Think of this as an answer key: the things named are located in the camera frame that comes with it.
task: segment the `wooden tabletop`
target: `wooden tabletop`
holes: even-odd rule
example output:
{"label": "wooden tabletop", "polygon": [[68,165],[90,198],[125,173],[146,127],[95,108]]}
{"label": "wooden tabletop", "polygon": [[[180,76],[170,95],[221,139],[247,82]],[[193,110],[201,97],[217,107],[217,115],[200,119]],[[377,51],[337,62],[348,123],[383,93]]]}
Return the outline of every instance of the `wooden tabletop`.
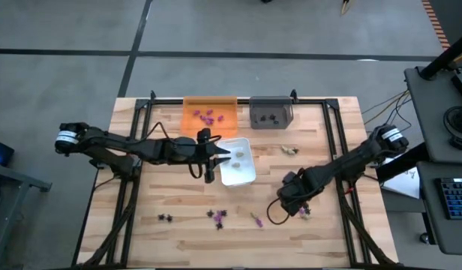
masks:
{"label": "wooden tabletop", "polygon": [[[354,149],[366,139],[359,103],[356,97],[338,99],[348,146]],[[135,100],[116,100],[109,132],[129,135]],[[276,226],[266,217],[266,207],[276,198],[276,190],[289,171],[327,164],[331,160],[322,107],[297,105],[293,109],[294,120],[286,130],[253,130],[248,106],[238,106],[238,137],[250,140],[256,167],[257,177],[251,185],[225,187],[219,169],[215,170],[216,180],[205,184],[204,179],[192,178],[187,166],[145,163],[128,267],[349,266],[334,181],[309,202],[309,220],[296,215]],[[178,137],[181,118],[181,105],[155,106],[150,126],[162,122],[171,137]],[[331,120],[338,144],[332,112]],[[151,137],[164,135],[157,130]],[[281,151],[282,145],[300,151],[296,156],[288,156]],[[374,176],[375,172],[369,169],[367,174]],[[103,170],[97,177],[97,184],[111,177],[109,170]],[[368,178],[360,179],[357,186],[367,231],[386,255],[397,261],[380,186]],[[119,180],[115,180],[94,192],[78,263],[86,261],[110,231],[118,190]],[[206,216],[209,209],[227,210],[223,229],[216,230],[215,222]],[[262,219],[262,229],[255,224],[250,212]],[[157,216],[163,213],[172,215],[173,222],[159,221]],[[286,215],[276,203],[271,207],[271,216],[280,220]],[[356,232],[353,238],[360,255]],[[120,241],[117,260],[121,254]]]}

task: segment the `white container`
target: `white container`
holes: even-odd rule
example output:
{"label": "white container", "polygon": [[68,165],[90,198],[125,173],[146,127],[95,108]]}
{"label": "white container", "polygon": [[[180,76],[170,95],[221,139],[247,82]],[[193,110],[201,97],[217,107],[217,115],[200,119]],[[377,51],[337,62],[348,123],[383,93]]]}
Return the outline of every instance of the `white container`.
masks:
{"label": "white container", "polygon": [[[217,147],[226,149],[230,154],[219,154],[219,158],[231,158],[219,164],[221,171],[221,181],[227,187],[250,184],[256,179],[256,169],[254,168],[253,155],[249,140],[246,138],[225,139],[217,142]],[[242,157],[236,157],[236,153],[242,152]],[[234,163],[239,162],[239,168],[233,167]]]}

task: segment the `white paper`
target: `white paper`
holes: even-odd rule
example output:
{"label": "white paper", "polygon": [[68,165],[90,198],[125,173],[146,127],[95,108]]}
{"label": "white paper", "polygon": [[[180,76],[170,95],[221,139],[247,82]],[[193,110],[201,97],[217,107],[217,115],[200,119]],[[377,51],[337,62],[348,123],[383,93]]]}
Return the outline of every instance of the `white paper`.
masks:
{"label": "white paper", "polygon": [[[385,164],[393,161],[393,158],[386,158]],[[396,175],[394,178],[384,182],[382,188],[394,191],[412,198],[419,199],[419,174],[416,167]]]}

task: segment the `concrete floor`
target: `concrete floor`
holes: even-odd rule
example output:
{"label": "concrete floor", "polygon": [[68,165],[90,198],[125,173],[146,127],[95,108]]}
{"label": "concrete floor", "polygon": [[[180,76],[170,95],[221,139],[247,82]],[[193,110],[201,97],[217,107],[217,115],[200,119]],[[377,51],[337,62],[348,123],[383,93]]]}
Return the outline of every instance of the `concrete floor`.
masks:
{"label": "concrete floor", "polygon": [[[145,0],[0,0],[0,48],[130,50]],[[141,50],[437,56],[440,44],[420,0],[154,0]],[[61,122],[107,128],[128,57],[0,55],[0,141],[16,149],[12,167],[53,183],[33,190],[16,224],[7,262],[25,269],[69,266],[95,170],[88,158],[58,156]],[[426,62],[139,57],[127,97],[184,95],[358,96],[361,108],[405,90],[403,71]],[[422,141],[412,103],[402,110]],[[375,112],[369,112],[369,119]],[[367,125],[368,129],[382,118]],[[396,120],[400,128],[405,123]],[[417,242],[420,214],[389,213],[407,266],[462,269]]]}

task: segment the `pink object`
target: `pink object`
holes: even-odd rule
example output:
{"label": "pink object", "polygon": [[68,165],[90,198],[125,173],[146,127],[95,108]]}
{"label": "pink object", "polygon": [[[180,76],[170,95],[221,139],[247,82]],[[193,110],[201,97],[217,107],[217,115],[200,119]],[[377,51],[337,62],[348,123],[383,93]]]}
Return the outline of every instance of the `pink object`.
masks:
{"label": "pink object", "polygon": [[223,221],[223,215],[221,214],[221,211],[217,211],[213,219],[214,221],[221,223],[221,221]]}

